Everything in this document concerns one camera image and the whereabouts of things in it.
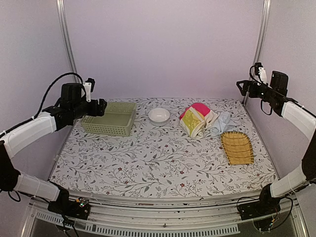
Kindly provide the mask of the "green crocodile pattern towel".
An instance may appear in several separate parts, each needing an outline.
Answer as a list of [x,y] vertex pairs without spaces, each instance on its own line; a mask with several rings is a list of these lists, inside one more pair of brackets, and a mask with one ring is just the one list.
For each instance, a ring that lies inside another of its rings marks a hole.
[[190,138],[195,140],[203,137],[205,124],[204,116],[193,107],[189,107],[180,119],[181,127]]

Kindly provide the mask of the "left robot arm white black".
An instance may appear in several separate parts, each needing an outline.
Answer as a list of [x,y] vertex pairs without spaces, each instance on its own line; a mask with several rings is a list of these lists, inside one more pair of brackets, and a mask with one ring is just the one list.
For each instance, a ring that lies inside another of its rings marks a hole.
[[15,169],[12,159],[21,150],[42,137],[72,126],[84,116],[101,117],[107,102],[93,100],[91,93],[93,80],[80,83],[66,83],[61,87],[61,96],[56,105],[40,110],[40,113],[27,122],[18,125],[0,136],[0,189],[4,192],[22,192],[54,201],[54,206],[62,214],[70,214],[73,203],[61,195],[62,189],[51,182],[38,179]]

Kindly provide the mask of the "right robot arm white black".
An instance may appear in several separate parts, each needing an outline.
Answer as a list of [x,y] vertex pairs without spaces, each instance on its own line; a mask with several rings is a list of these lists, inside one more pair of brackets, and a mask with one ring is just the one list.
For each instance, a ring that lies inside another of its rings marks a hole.
[[255,211],[266,215],[279,201],[290,192],[295,192],[316,182],[316,116],[286,96],[288,76],[273,71],[270,85],[263,81],[264,72],[256,79],[242,80],[236,83],[241,94],[250,98],[259,98],[270,105],[271,111],[292,123],[309,140],[309,146],[300,165],[278,181],[266,185],[260,193]]

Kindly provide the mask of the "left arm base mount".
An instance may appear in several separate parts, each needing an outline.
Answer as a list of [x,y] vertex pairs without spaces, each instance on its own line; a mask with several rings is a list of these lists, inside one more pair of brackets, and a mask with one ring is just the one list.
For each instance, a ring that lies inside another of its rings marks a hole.
[[58,197],[56,201],[50,201],[47,210],[66,217],[87,220],[91,206],[89,200],[79,197],[70,200],[67,196]]

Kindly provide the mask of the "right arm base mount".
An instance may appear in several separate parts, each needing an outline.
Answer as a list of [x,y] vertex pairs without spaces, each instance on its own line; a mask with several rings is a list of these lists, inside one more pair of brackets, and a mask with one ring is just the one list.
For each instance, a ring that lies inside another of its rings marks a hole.
[[260,232],[268,232],[274,226],[276,217],[280,211],[280,199],[272,201],[260,200],[259,198],[241,197],[237,200],[236,208],[242,221],[256,219],[270,215],[268,218],[256,220],[253,225]]

